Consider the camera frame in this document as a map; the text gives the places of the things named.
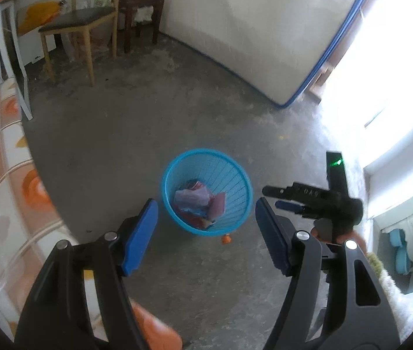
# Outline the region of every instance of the chair leg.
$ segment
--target chair leg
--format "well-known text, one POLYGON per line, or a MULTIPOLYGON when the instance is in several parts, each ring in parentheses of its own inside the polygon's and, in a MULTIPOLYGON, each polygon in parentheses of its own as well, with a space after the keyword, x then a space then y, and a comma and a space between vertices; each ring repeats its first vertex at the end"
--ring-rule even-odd
POLYGON ((91 60, 90 29, 83 29, 83 39, 85 41, 85 53, 87 54, 88 76, 90 76, 90 85, 94 87, 93 61, 91 60))
POLYGON ((53 83, 55 83, 56 76, 52 71, 51 59, 49 59, 48 45, 46 44, 46 35, 44 33, 41 33, 41 45, 43 47, 43 53, 45 55, 46 68, 48 69, 49 78, 52 80, 53 83))
POLYGON ((154 44, 158 43, 159 24, 161 23, 161 14, 163 13, 163 4, 153 7, 153 15, 151 21, 153 22, 153 39, 154 44))
POLYGON ((116 12, 114 16, 114 24, 113 24, 113 59, 116 59, 117 56, 117 19, 119 18, 119 13, 116 12))
POLYGON ((132 14, 133 9, 131 6, 128 6, 125 12, 124 53, 130 52, 130 31, 132 30, 132 14))
POLYGON ((78 34, 77 31, 72 33, 73 50, 75 52, 75 59, 78 59, 79 54, 80 54, 79 42, 77 41, 77 34, 78 34))

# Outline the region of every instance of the human hand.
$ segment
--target human hand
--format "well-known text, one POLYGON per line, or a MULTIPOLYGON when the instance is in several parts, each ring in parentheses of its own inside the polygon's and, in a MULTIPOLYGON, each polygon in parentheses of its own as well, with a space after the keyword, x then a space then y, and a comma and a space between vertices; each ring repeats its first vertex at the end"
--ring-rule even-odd
MULTIPOLYGON (((318 230, 317 228, 313 228, 310 231, 310 234, 315 237, 317 240, 321 241, 321 242, 326 242, 329 243, 327 241, 322 240, 319 236, 318 236, 318 230)), ((338 238, 336 238, 336 243, 337 244, 343 244, 345 241, 347 241, 348 239, 351 239, 353 241, 356 241, 357 244, 360 246, 360 248, 362 249, 364 254, 367 254, 367 244, 365 243, 365 240, 362 238, 362 236, 360 234, 358 234, 355 230, 350 231, 347 234, 343 234, 341 236, 339 236, 338 238)))

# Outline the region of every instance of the green led light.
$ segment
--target green led light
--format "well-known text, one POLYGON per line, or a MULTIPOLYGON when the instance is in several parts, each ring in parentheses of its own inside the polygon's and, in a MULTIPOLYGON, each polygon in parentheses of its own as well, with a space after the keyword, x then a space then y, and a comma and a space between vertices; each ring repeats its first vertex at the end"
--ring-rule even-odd
POLYGON ((342 164, 342 158, 330 164, 331 167, 340 166, 342 164))

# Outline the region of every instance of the teal object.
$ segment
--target teal object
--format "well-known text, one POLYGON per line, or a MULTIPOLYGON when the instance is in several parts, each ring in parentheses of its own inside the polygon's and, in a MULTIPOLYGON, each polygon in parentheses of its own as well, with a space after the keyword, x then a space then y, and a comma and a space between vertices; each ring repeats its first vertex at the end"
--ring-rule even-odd
POLYGON ((389 232, 389 242, 392 247, 402 246, 401 229, 394 229, 389 232))
POLYGON ((176 157, 161 182, 166 210, 182 228, 200 236, 222 236, 236 230, 250 215, 254 193, 244 169, 232 158, 216 150, 195 149, 176 157), (201 181, 213 193, 226 193, 224 214, 207 230, 191 227, 178 217, 171 200, 177 190, 191 180, 201 181))
POLYGON ((396 253, 396 272, 401 275, 409 273, 410 259, 407 255, 407 247, 401 246, 396 253))

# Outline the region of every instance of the wooden table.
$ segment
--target wooden table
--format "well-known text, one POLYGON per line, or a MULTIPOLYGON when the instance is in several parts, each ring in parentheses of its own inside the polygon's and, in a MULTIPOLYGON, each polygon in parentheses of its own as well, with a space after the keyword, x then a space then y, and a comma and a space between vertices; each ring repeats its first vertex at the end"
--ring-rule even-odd
MULTIPOLYGON (((161 21, 161 15, 163 13, 164 0, 119 0, 119 12, 125 14, 124 25, 124 52, 130 52, 130 31, 132 29, 132 19, 134 9, 142 8, 144 6, 152 6, 153 14, 151 16, 151 23, 146 25, 153 26, 153 43, 158 42, 159 23, 161 21)), ((137 37, 140 37, 140 27, 142 24, 137 23, 135 33, 137 37)))

